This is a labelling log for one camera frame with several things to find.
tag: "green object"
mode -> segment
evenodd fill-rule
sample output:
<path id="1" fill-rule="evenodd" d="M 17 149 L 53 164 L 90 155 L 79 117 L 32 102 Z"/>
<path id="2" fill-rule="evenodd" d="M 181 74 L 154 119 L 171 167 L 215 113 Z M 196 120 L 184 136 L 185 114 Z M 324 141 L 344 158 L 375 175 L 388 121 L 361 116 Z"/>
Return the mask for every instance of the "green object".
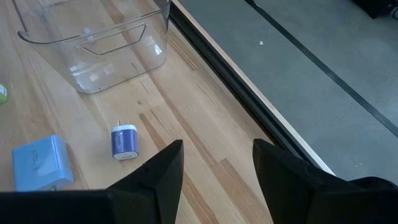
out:
<path id="1" fill-rule="evenodd" d="M 7 88 L 0 83 L 0 104 L 7 101 Z"/>

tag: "plastic container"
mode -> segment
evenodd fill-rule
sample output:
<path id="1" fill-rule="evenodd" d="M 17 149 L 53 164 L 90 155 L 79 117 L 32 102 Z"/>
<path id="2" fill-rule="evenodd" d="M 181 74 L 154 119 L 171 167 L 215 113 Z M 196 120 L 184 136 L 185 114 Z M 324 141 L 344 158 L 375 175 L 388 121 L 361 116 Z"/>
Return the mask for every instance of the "plastic container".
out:
<path id="1" fill-rule="evenodd" d="M 82 93 L 166 60 L 170 0 L 13 0 L 18 36 Z"/>

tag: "wooden table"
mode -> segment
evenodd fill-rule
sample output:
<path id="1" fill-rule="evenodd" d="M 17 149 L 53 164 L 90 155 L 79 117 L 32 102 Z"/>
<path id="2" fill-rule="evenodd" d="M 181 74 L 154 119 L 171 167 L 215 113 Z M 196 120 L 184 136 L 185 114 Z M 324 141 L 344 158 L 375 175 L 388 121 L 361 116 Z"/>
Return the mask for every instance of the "wooden table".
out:
<path id="1" fill-rule="evenodd" d="M 183 139 L 185 173 L 177 223 L 272 223 L 252 163 L 252 140 L 267 135 L 170 23 L 167 62 L 94 95 L 78 94 L 19 40 L 11 0 L 0 0 L 0 190 L 13 190 L 11 151 L 51 134 L 64 138 L 75 183 L 103 189 Z M 110 130 L 137 126 L 140 156 L 117 161 Z"/>

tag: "blue box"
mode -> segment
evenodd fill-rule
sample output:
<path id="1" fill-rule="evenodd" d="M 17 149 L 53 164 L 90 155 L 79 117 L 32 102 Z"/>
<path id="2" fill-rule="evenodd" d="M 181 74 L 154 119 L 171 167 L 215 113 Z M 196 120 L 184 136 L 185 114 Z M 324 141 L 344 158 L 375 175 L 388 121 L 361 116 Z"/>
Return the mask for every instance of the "blue box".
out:
<path id="1" fill-rule="evenodd" d="M 12 150 L 17 191 L 62 189 L 73 183 L 67 146 L 49 136 Z"/>

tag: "gray floor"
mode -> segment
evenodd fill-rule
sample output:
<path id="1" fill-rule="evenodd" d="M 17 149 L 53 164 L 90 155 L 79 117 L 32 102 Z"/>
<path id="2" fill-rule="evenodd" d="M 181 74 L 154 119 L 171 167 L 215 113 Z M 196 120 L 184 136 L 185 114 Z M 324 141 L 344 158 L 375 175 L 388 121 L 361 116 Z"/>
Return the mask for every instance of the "gray floor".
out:
<path id="1" fill-rule="evenodd" d="M 398 139 L 244 0 L 180 2 L 337 176 L 398 183 Z M 257 3 L 398 124 L 398 21 L 350 0 Z"/>

